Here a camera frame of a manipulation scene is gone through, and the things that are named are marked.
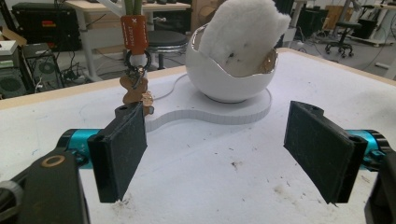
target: white fluffy plush toy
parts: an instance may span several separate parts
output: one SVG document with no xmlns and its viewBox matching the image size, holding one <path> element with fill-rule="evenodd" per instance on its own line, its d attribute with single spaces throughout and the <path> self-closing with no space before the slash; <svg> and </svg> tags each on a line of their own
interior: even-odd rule
<svg viewBox="0 0 396 224">
<path fill-rule="evenodd" d="M 273 0 L 228 0 L 205 28 L 199 51 L 233 77 L 258 74 L 289 23 Z"/>
</svg>

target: black stool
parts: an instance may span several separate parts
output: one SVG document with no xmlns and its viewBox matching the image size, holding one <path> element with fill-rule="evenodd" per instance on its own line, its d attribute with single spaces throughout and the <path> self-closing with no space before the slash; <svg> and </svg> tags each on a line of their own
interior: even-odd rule
<svg viewBox="0 0 396 224">
<path fill-rule="evenodd" d="M 339 21 L 335 24 L 336 26 L 340 26 L 340 27 L 344 27 L 346 28 L 343 32 L 343 34 L 341 35 L 341 39 L 338 42 L 330 42 L 329 44 L 327 44 L 326 46 L 326 53 L 330 54 L 330 48 L 332 47 L 337 47 L 338 48 L 338 52 L 342 53 L 341 56 L 343 58 L 345 58 L 346 55 L 346 49 L 349 49 L 349 57 L 353 56 L 353 48 L 350 44 L 345 44 L 344 40 L 347 36 L 347 34 L 349 33 L 350 30 L 352 29 L 360 29 L 361 28 L 361 24 L 357 23 L 357 22 L 352 22 L 352 21 Z"/>
<path fill-rule="evenodd" d="M 189 40 L 174 31 L 148 31 L 148 48 L 146 51 L 158 54 L 158 70 L 164 69 L 163 55 L 186 50 Z"/>
</svg>

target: black computer tower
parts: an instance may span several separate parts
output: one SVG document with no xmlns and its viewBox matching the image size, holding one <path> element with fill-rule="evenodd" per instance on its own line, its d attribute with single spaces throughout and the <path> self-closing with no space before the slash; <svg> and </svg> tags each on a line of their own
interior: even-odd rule
<svg viewBox="0 0 396 224">
<path fill-rule="evenodd" d="M 32 75 L 35 92 L 53 91 L 64 87 L 55 56 L 46 43 L 25 45 L 22 51 Z"/>
<path fill-rule="evenodd" d="M 297 21 L 295 38 L 308 39 L 313 33 L 321 31 L 328 13 L 327 9 L 303 8 Z"/>
<path fill-rule="evenodd" d="M 359 19 L 358 23 L 361 24 L 361 28 L 354 30 L 352 36 L 361 39 L 370 38 L 370 35 L 372 34 L 373 30 L 376 27 L 377 21 L 368 21 L 368 20 Z"/>
<path fill-rule="evenodd" d="M 55 51 L 81 49 L 76 11 L 52 3 L 18 3 L 12 7 L 18 34 L 28 44 L 47 43 Z"/>
</svg>

